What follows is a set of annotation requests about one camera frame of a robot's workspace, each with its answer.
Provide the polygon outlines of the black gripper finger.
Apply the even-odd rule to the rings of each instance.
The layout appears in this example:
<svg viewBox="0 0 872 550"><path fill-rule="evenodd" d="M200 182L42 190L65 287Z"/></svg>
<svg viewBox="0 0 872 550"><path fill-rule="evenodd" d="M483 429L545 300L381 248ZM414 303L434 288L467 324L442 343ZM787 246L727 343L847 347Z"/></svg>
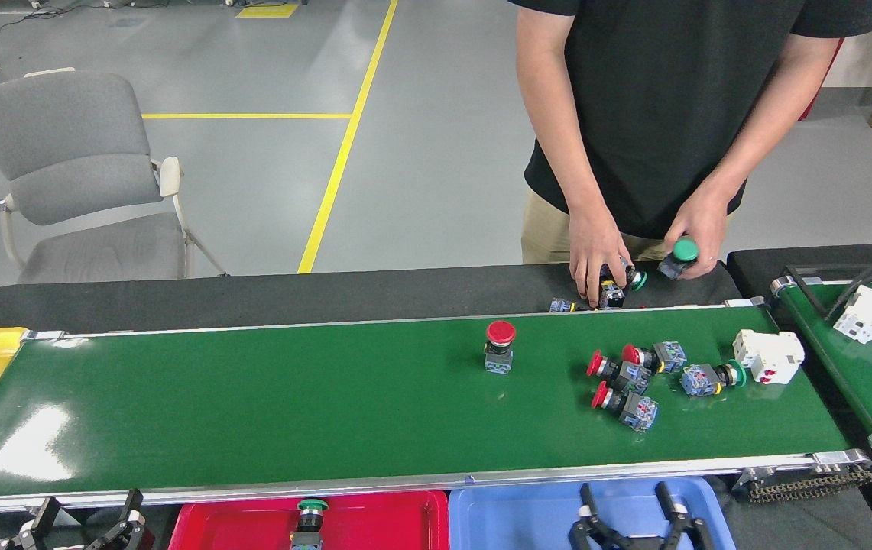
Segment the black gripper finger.
<svg viewBox="0 0 872 550"><path fill-rule="evenodd" d="M568 534L572 549L592 549L590 546L592 541L598 544L600 549L632 548L632 543L627 537L611 529L599 518L589 484L582 484L579 488L579 497L578 519L572 524Z"/></svg>
<svg viewBox="0 0 872 550"><path fill-rule="evenodd" d="M143 493L130 490L122 506L120 519L84 549L152 549L154 534L146 526L145 515L141 512L142 502Z"/></svg>
<svg viewBox="0 0 872 550"><path fill-rule="evenodd" d="M676 549L683 535L688 537L694 549L715 549L708 523L702 518L691 516L684 505L674 501L665 481L656 485L655 494L660 509L669 522L669 531L660 540L659 549Z"/></svg>
<svg viewBox="0 0 872 550"><path fill-rule="evenodd" d="M42 501L37 515L30 522L24 523L17 535L9 539L0 539L2 549L48 549L47 536L55 526L56 519L62 512L62 504L55 497L47 497Z"/></svg>

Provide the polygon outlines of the person's right hand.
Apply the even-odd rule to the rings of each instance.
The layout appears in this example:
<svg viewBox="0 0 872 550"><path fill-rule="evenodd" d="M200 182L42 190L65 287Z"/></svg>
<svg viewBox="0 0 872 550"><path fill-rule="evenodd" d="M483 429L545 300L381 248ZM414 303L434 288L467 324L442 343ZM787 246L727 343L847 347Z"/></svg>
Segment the person's right hand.
<svg viewBox="0 0 872 550"><path fill-rule="evenodd" d="M624 260L629 260L629 253L606 206L569 208L569 275L590 306L599 306L604 270L618 286L628 285Z"/></svg>

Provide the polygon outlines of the person's left hand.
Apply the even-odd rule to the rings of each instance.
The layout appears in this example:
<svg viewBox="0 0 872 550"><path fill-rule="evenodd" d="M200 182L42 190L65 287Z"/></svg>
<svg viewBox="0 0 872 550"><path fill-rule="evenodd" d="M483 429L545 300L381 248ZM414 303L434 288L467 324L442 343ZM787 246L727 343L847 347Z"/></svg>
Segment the person's left hand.
<svg viewBox="0 0 872 550"><path fill-rule="evenodd" d="M720 248L727 230L728 199L716 192L694 192L678 209L665 236L665 246L673 250L681 237L697 244L699 255L695 263L678 277L693 280L713 271L718 264Z"/></svg>

